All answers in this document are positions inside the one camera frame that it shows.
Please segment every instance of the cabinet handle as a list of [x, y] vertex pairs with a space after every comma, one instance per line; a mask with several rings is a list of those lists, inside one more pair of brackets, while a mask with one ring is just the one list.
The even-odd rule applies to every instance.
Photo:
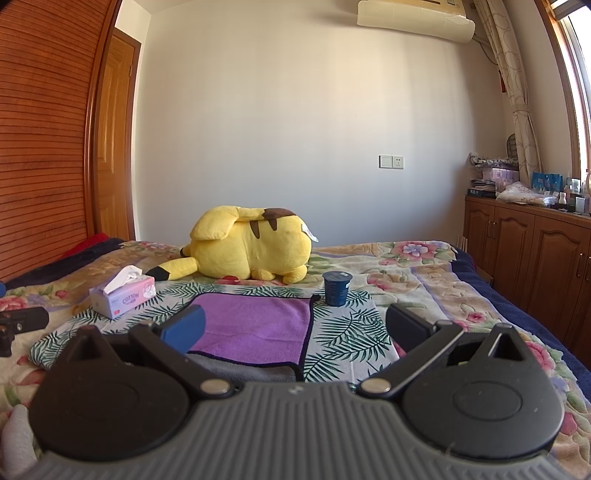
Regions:
[[583, 254], [579, 255], [579, 262], [577, 263], [577, 271], [576, 271], [576, 275], [577, 278], [581, 278], [581, 274], [579, 273], [579, 270], [581, 269], [581, 259], [583, 258]]
[[589, 267], [591, 266], [591, 257], [587, 259], [587, 267], [585, 267], [585, 281], [589, 281]]

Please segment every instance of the metal rivet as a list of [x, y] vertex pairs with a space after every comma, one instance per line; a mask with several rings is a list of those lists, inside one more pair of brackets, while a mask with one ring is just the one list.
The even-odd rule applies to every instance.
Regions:
[[210, 378], [199, 386], [201, 391], [208, 395], [224, 395], [230, 391], [231, 387], [230, 383], [221, 378]]
[[389, 392], [392, 384], [384, 378], [368, 378], [361, 382], [361, 388], [367, 393], [380, 394]]

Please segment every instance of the tissue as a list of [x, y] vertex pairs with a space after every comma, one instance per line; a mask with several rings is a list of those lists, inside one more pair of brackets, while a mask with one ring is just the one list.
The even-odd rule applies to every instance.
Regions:
[[156, 295], [154, 278], [130, 265], [109, 282], [91, 288], [90, 302], [95, 312], [113, 320]]

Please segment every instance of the wooden door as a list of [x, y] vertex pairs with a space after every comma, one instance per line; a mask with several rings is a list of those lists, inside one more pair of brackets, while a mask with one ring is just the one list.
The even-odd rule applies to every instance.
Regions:
[[131, 203], [131, 119], [140, 44], [115, 29], [99, 104], [97, 176], [99, 230], [135, 238]]
[[560, 341], [573, 318], [591, 231], [536, 216], [523, 309]]
[[534, 221], [531, 213], [495, 207], [492, 243], [486, 263], [491, 269], [495, 290], [517, 306], [527, 275]]
[[494, 217], [495, 207], [493, 205], [466, 201], [464, 236], [468, 239], [468, 253], [476, 265], [488, 274], [492, 274], [486, 261]]

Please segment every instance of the curtain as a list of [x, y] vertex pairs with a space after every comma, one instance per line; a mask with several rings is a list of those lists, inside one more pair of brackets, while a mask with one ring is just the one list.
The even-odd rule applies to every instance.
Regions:
[[513, 108], [519, 179], [531, 186], [531, 176], [542, 171], [538, 141], [527, 103], [527, 83], [515, 31], [502, 0], [474, 0], [486, 36], [505, 81]]

